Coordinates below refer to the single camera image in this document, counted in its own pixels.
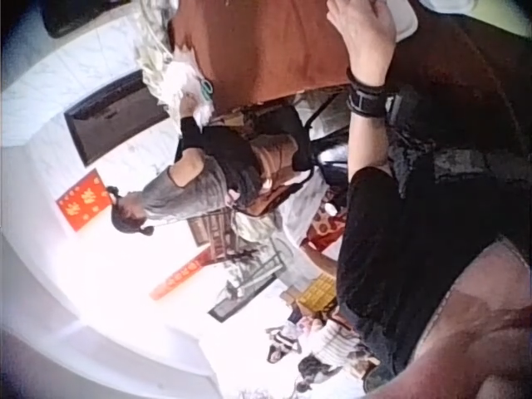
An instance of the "hair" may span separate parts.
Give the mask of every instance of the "hair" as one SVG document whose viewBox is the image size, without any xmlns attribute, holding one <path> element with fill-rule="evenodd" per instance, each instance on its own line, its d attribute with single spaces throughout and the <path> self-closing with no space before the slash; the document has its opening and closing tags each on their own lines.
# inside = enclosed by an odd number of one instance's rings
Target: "hair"
<svg viewBox="0 0 532 399">
<path fill-rule="evenodd" d="M 276 352 L 281 352 L 281 356 L 278 360 L 276 361 L 273 361 L 272 360 L 272 356 L 274 353 Z M 267 360 L 269 363 L 272 363 L 272 364 L 275 364 L 279 361 L 281 361 L 283 359 L 283 357 L 285 357 L 286 355 L 288 354 L 288 352 L 285 352 L 285 351 L 280 351 L 278 347 L 275 347 L 275 345 L 270 345 L 269 346 L 269 351 L 268 351 L 268 357 L 267 357 Z"/>
<path fill-rule="evenodd" d="M 153 226 L 142 228 L 143 219 L 126 217 L 123 208 L 120 206 L 119 199 L 122 198 L 116 187 L 107 187 L 107 192 L 116 198 L 115 203 L 111 208 L 111 223 L 115 229 L 125 234 L 141 233 L 146 236 L 151 236 L 155 229 Z"/>
<path fill-rule="evenodd" d="M 310 391 L 312 388 L 306 381 L 300 381 L 296 384 L 296 391 L 299 393 L 305 393 L 306 391 Z"/>
<path fill-rule="evenodd" d="M 315 378 L 324 368 L 328 368 L 328 365 L 322 363 L 312 353 L 301 359 L 301 362 L 298 364 L 299 374 L 301 374 L 301 377 L 303 378 Z"/>
</svg>

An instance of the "hand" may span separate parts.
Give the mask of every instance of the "hand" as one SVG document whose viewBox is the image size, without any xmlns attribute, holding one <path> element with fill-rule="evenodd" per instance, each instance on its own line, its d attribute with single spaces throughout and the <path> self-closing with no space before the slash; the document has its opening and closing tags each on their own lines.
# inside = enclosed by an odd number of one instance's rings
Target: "hand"
<svg viewBox="0 0 532 399">
<path fill-rule="evenodd" d="M 392 62 L 396 27 L 385 0 L 328 0 L 327 19 L 342 35 L 352 74 L 382 86 Z"/>
<path fill-rule="evenodd" d="M 231 208 L 240 198 L 240 193 L 229 189 L 225 195 L 225 206 Z"/>
<path fill-rule="evenodd" d="M 180 115 L 181 118 L 187 118 L 194 116 L 194 111 L 198 107 L 198 101 L 191 93 L 185 93 L 180 103 Z"/>
</svg>

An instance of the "black watch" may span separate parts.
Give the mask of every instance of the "black watch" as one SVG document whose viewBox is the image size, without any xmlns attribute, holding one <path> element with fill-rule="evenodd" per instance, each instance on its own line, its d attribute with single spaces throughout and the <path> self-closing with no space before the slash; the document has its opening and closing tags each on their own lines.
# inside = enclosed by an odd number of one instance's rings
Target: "black watch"
<svg viewBox="0 0 532 399">
<path fill-rule="evenodd" d="M 386 113 L 387 93 L 384 86 L 372 87 L 362 84 L 347 69 L 349 97 L 347 107 L 357 115 L 368 118 L 383 118 Z"/>
</svg>

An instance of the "red decoration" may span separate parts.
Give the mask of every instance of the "red decoration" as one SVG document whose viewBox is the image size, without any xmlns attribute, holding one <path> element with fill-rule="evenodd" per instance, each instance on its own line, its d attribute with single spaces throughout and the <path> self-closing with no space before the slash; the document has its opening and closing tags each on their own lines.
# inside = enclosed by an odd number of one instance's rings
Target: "red decoration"
<svg viewBox="0 0 532 399">
<path fill-rule="evenodd" d="M 165 297 L 178 286 L 199 272 L 201 268 L 210 264 L 210 247 L 204 249 L 198 256 L 188 262 L 185 266 L 177 270 L 166 281 L 157 286 L 150 294 L 155 301 Z"/>
<path fill-rule="evenodd" d="M 96 170 L 72 186 L 57 205 L 74 231 L 79 231 L 111 204 L 111 197 Z"/>
<path fill-rule="evenodd" d="M 314 215 L 313 222 L 308 228 L 307 239 L 314 247 L 323 252 L 329 245 L 339 239 L 346 227 L 347 213 L 345 211 L 331 216 L 325 211 L 325 204 L 333 197 L 328 191 L 323 197 L 318 212 Z"/>
</svg>

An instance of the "wooden table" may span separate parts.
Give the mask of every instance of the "wooden table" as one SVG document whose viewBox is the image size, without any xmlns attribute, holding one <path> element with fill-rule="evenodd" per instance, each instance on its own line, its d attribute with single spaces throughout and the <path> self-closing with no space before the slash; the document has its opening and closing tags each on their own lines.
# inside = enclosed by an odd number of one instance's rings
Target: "wooden table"
<svg viewBox="0 0 532 399">
<path fill-rule="evenodd" d="M 325 0 L 181 0 L 174 43 L 194 47 L 219 113 L 347 82 L 347 53 Z M 390 82 L 451 106 L 479 145 L 529 148 L 530 41 L 411 0 L 418 31 L 399 43 Z"/>
</svg>

